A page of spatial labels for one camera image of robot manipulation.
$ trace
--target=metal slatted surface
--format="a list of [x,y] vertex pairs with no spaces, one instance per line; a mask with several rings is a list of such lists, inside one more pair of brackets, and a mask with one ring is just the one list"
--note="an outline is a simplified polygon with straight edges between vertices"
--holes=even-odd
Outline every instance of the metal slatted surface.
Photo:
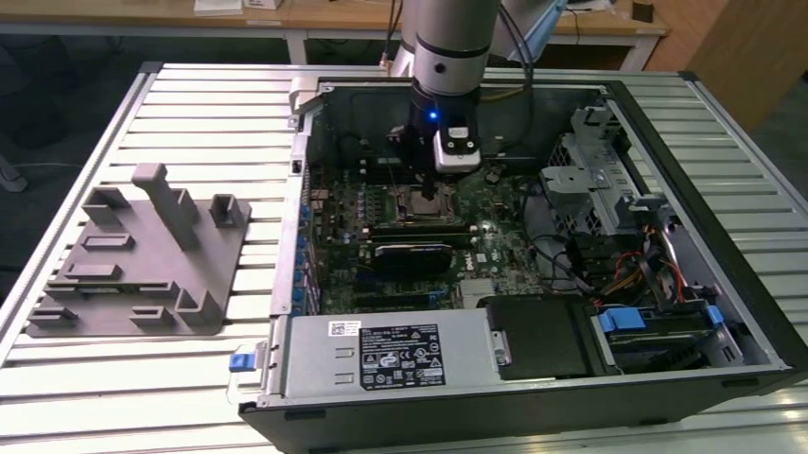
[[[293,134],[289,88],[301,75],[373,77],[373,68],[298,69],[268,65],[166,65],[150,80],[95,182],[143,194],[129,184],[134,165],[159,161],[193,197],[234,193],[253,217],[228,307],[228,326],[212,337],[33,339],[17,336],[0,369],[0,443],[10,452],[277,452],[237,415],[240,396],[228,357],[268,334]],[[495,78],[515,79],[509,70]],[[659,128],[780,306],[808,339],[808,220],[755,150],[716,121],[692,86],[675,74],[541,72],[543,78],[620,77]],[[659,188],[648,166],[638,169]],[[77,211],[61,235],[67,247],[87,217]],[[54,251],[59,267],[67,251]],[[33,288],[33,297],[41,288]],[[257,374],[241,376],[257,392]],[[676,452],[744,443],[756,452],[803,452],[808,389],[727,402],[678,424],[541,437],[413,446],[396,452],[465,453],[585,449]]]

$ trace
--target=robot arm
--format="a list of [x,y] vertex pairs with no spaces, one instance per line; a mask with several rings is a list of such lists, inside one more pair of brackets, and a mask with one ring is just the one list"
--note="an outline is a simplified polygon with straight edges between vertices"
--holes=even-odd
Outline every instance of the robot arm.
[[[407,127],[416,136],[408,141],[415,148],[411,162],[429,173],[464,174],[481,163],[476,111],[500,0],[402,1],[402,51],[415,52]],[[549,0],[543,5],[541,18],[528,33],[533,55],[547,45],[565,4],[567,0]]]

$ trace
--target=desk leg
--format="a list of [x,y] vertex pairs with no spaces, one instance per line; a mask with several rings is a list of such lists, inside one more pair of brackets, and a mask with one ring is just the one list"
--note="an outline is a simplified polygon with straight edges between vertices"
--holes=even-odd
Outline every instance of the desk leg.
[[636,39],[635,46],[630,50],[627,60],[623,61],[620,71],[643,71],[646,63],[652,57],[655,47],[658,47],[659,36],[640,36]]
[[306,58],[306,30],[288,30],[289,60],[292,64],[308,64]]

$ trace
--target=table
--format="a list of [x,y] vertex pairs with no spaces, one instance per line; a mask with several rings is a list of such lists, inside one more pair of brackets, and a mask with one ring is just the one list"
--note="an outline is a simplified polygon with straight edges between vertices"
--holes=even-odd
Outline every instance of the table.
[[[563,17],[551,43],[631,47],[622,69],[640,71],[670,29],[662,21],[632,20],[631,3],[619,0],[615,12],[579,14],[579,27],[572,15]],[[0,0],[0,27],[21,34],[284,38],[292,64],[306,64],[308,39],[382,40],[389,5],[389,0],[286,0],[277,10],[195,17],[194,0]]]
[[[59,208],[13,294],[0,308],[0,445],[10,452],[122,453],[278,451],[242,422],[229,355],[268,335],[288,169],[294,144],[289,90],[294,78],[384,77],[376,67],[166,64],[142,73]],[[515,79],[520,71],[489,70]],[[700,82],[676,73],[541,71],[537,79],[622,79],[762,276],[808,339],[808,206]],[[659,188],[635,151],[636,168]],[[34,339],[21,333],[46,281],[87,217],[78,209],[95,185],[127,182],[134,166],[163,162],[174,187],[198,199],[233,193],[253,214],[228,307],[228,325],[195,338]],[[397,453],[589,454],[804,452],[806,386],[751,396],[676,424],[401,447]]]

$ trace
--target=power supply label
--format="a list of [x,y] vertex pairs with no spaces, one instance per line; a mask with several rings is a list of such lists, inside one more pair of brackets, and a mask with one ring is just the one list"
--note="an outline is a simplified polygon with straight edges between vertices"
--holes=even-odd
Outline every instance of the power supply label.
[[437,324],[361,328],[358,342],[366,391],[447,385]]

